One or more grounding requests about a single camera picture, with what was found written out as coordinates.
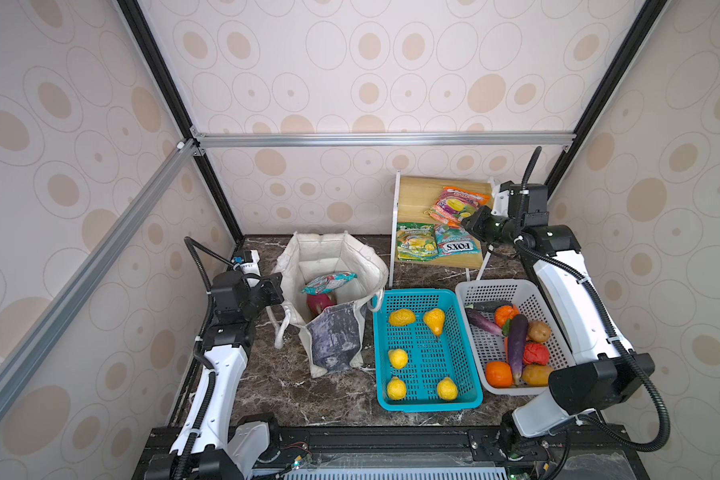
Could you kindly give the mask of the cream canvas grocery bag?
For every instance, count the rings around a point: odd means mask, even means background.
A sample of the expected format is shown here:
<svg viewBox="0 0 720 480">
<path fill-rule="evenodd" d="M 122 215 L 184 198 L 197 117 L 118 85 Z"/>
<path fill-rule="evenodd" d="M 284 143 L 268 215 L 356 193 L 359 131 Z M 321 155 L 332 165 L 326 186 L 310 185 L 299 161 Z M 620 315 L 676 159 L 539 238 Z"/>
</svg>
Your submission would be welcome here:
<svg viewBox="0 0 720 480">
<path fill-rule="evenodd" d="M 284 295 L 282 320 L 267 309 L 274 346 L 283 347 L 292 326 L 313 378 L 360 367 L 365 315 L 380 308 L 388 277 L 374 249 L 348 233 L 296 233 L 274 271 L 282 275 Z"/>
</svg>

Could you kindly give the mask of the pink dragon fruit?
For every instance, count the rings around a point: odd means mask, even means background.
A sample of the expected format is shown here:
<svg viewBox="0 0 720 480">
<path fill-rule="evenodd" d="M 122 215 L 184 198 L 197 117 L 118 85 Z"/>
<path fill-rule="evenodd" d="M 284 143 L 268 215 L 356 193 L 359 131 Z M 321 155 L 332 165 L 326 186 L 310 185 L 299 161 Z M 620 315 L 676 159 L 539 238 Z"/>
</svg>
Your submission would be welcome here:
<svg viewBox="0 0 720 480">
<path fill-rule="evenodd" d="M 325 309 L 337 304 L 334 292 L 320 293 L 307 296 L 307 306 L 313 317 L 319 316 Z"/>
</svg>

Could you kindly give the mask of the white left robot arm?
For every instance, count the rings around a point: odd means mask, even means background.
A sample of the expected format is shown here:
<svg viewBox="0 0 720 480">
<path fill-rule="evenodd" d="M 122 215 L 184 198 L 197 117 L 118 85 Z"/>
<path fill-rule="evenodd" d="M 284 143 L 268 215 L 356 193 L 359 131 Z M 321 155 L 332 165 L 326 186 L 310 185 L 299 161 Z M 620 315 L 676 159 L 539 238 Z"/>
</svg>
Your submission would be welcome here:
<svg viewBox="0 0 720 480">
<path fill-rule="evenodd" d="M 202 377 L 177 438 L 167 453 L 149 460 L 144 477 L 251 479 L 257 461 L 279 455 L 277 422 L 254 416 L 231 432 L 230 419 L 255 340 L 255 321 L 266 308 L 284 302 L 282 275 L 261 275 L 253 250 L 225 259 L 189 236 L 184 243 L 207 297 L 206 328 L 193 346 Z"/>
</svg>

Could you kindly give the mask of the orange fruits candy bag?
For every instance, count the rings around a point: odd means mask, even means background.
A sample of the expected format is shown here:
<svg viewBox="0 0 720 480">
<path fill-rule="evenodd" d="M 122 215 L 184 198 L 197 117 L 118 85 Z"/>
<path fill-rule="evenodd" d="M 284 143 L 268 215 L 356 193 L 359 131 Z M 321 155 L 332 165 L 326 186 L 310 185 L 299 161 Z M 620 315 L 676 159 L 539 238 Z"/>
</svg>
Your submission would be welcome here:
<svg viewBox="0 0 720 480">
<path fill-rule="evenodd" d="M 444 187 L 435 203 L 425 211 L 435 222 L 460 228 L 460 222 L 491 200 L 489 194 L 480 194 L 457 187 Z"/>
</svg>

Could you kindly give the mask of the teal mint blossom candy bag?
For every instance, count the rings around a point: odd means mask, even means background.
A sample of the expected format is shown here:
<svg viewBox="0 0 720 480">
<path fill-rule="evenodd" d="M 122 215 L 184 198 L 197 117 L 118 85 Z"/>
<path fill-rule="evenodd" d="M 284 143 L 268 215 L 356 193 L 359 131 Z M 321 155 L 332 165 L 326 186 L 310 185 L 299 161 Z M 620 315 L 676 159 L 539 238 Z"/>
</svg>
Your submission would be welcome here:
<svg viewBox="0 0 720 480">
<path fill-rule="evenodd" d="M 308 282 L 301 290 L 306 295 L 329 294 L 350 281 L 354 280 L 357 274 L 350 271 L 340 271 L 324 274 Z"/>
</svg>

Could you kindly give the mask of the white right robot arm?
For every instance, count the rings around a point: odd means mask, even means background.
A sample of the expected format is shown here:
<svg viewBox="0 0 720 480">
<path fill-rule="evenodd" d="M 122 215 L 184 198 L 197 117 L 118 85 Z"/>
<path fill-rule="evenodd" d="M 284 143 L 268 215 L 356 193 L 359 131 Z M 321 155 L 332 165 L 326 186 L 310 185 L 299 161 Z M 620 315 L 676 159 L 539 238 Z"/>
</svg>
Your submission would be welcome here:
<svg viewBox="0 0 720 480">
<path fill-rule="evenodd" d="M 574 361 L 552 372 L 543 393 L 503 416 L 501 449 L 511 456 L 534 438 L 572 423 L 587 423 L 638 452 L 658 451 L 670 438 L 671 423 L 668 408 L 650 379 L 653 359 L 636 353 L 614 324 L 586 271 L 573 231 L 565 225 L 548 225 L 547 219 L 544 212 L 500 217 L 483 206 L 462 222 L 482 242 L 515 248 L 551 305 Z M 644 443 L 621 436 L 593 414 L 625 402 L 639 387 L 645 388 L 658 417 L 655 437 Z"/>
</svg>

